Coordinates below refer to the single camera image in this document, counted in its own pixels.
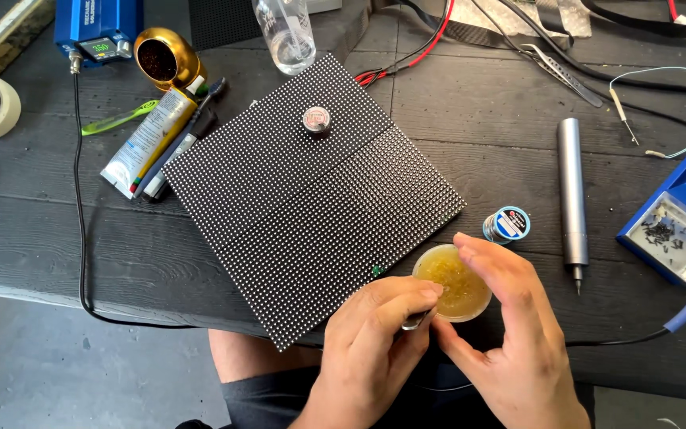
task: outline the yellow liquid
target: yellow liquid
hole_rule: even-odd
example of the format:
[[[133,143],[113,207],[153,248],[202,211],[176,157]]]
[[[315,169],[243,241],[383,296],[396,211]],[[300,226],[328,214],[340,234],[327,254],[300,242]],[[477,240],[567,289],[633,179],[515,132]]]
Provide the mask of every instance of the yellow liquid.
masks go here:
[[[434,249],[420,261],[414,277],[443,286],[438,314],[465,317],[480,313],[489,300],[489,287],[460,261],[455,247]]]

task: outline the solder wire spool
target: solder wire spool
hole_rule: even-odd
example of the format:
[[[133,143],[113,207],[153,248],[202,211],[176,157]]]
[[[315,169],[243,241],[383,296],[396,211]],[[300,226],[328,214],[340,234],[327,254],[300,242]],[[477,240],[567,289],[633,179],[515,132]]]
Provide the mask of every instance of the solder wire spool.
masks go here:
[[[530,219],[523,209],[508,205],[483,221],[483,237],[497,244],[508,244],[528,235]]]

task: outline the concrete floor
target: concrete floor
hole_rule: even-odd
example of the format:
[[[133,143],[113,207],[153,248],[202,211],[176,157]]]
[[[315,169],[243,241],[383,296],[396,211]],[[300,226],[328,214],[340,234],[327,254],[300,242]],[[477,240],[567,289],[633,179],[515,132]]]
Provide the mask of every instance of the concrete floor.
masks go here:
[[[597,429],[686,429],[686,401],[598,388]],[[105,324],[0,298],[0,428],[229,424],[205,330]]]

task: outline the green toothbrush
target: green toothbrush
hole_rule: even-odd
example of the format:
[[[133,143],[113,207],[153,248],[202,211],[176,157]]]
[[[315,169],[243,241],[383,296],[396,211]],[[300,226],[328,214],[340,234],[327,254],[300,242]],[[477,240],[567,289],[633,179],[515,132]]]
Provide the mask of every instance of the green toothbrush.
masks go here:
[[[85,125],[84,127],[81,127],[81,135],[82,136],[88,136],[91,134],[101,133],[102,131],[107,131],[113,127],[117,127],[118,125],[121,125],[122,123],[124,123],[130,119],[136,118],[140,114],[149,113],[157,105],[158,105],[158,100],[150,100],[150,101],[146,102],[145,104],[142,104],[138,108],[135,108],[134,110],[115,114],[113,116],[110,116],[109,118],[101,119],[97,122],[92,122],[91,124],[88,124],[88,125]]]

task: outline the digital display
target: digital display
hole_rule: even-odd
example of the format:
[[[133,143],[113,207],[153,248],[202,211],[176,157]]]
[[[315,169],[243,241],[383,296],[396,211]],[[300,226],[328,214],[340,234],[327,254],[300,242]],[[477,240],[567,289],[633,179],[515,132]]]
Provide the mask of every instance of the digital display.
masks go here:
[[[118,58],[116,46],[108,37],[101,37],[92,41],[79,42],[79,48],[94,62],[101,62]]]

